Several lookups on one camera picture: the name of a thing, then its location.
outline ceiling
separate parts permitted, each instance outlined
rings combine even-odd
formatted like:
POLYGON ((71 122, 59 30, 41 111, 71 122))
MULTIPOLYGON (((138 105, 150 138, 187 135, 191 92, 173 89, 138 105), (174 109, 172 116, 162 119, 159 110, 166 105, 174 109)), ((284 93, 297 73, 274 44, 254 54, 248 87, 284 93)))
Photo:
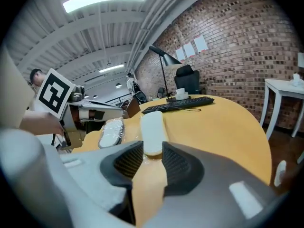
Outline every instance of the ceiling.
POLYGON ((90 89, 125 78, 149 44, 196 0, 116 0, 71 13, 65 12, 65 1, 29 0, 5 43, 26 80, 34 68, 53 68, 90 89), (125 67, 99 73, 120 64, 125 67))

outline wall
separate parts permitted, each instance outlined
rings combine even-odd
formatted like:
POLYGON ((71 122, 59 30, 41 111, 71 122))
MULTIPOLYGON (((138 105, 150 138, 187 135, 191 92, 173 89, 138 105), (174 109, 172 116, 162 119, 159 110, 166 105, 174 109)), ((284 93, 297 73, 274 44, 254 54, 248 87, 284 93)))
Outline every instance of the wall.
MULTIPOLYGON (((199 0, 184 11, 154 43, 174 55, 191 41, 196 55, 187 58, 200 73, 200 85, 208 95, 217 95, 244 106, 260 119, 265 78, 291 79, 301 47, 296 32, 273 0, 199 0), (209 50, 197 52, 193 39, 203 35, 209 50)), ((176 89, 176 69, 166 68, 169 91, 176 89)), ((148 52, 136 76, 146 95, 164 87, 159 58, 148 52)), ((266 115, 269 123, 274 98, 270 95, 266 115)), ((283 98, 277 125, 293 128, 300 101, 283 98)))
POLYGON ((93 88, 92 90, 88 90, 86 92, 86 94, 88 94, 89 96, 97 95, 98 97, 95 99, 103 102, 120 97, 122 95, 126 95, 128 93, 129 90, 127 89, 125 80, 112 81, 99 87, 93 88), (117 83, 122 84, 119 89, 115 88, 117 83))

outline black keyboard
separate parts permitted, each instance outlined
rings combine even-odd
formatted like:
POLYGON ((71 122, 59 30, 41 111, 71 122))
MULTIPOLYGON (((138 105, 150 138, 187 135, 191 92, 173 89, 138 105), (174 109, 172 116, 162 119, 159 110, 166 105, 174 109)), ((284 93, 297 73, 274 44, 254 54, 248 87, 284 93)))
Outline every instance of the black keyboard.
POLYGON ((214 99, 210 97, 199 97, 199 98, 193 98, 193 99, 185 99, 180 101, 174 101, 167 104, 160 104, 155 106, 150 106, 144 111, 142 111, 143 114, 147 114, 150 112, 168 112, 168 111, 176 111, 201 105, 209 105, 213 103, 214 99))

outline black desk lamp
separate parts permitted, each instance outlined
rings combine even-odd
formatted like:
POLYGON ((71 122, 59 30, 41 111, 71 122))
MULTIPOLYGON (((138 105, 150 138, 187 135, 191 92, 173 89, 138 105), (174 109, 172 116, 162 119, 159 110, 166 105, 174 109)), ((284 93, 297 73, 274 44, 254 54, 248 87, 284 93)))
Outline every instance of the black desk lamp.
MULTIPOLYGON (((172 65, 182 66, 182 63, 180 61, 176 60, 174 57, 170 56, 169 54, 167 54, 163 50, 160 50, 159 48, 157 48, 153 45, 150 45, 149 49, 159 55, 160 61, 162 60, 161 57, 163 57, 163 61, 165 63, 165 66, 172 66, 172 65)), ((167 102, 175 101, 175 100, 170 100, 169 99, 167 82, 166 82, 165 72, 164 72, 163 66, 162 66, 162 61, 161 61, 161 67, 162 67, 161 70, 162 70, 163 80, 165 81, 165 87, 166 87, 166 93, 167 93, 167 102)))

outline white side table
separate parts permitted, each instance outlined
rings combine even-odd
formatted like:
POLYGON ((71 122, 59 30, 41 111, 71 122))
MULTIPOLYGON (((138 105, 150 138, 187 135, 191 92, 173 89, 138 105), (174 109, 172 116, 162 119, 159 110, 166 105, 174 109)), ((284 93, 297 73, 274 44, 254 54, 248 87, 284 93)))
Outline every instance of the white side table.
MULTIPOLYGON (((264 98, 262 116, 260 120, 261 126, 263 125, 266 116, 268 98, 269 98, 269 89, 275 92, 276 99, 275 99, 275 105, 274 105, 274 110, 272 112, 271 120, 266 132, 267 139, 270 138, 272 131, 274 130, 277 116, 279 115, 279 111, 280 111, 282 96, 289 96, 289 97, 294 97, 304 100, 304 88, 294 87, 290 84, 290 81, 278 80, 278 79, 265 79, 265 98, 264 98)), ((295 124, 294 131, 291 135, 293 138, 295 137, 297 131, 299 130, 303 118, 303 113, 304 113, 304 104, 302 104, 300 115, 295 124)))

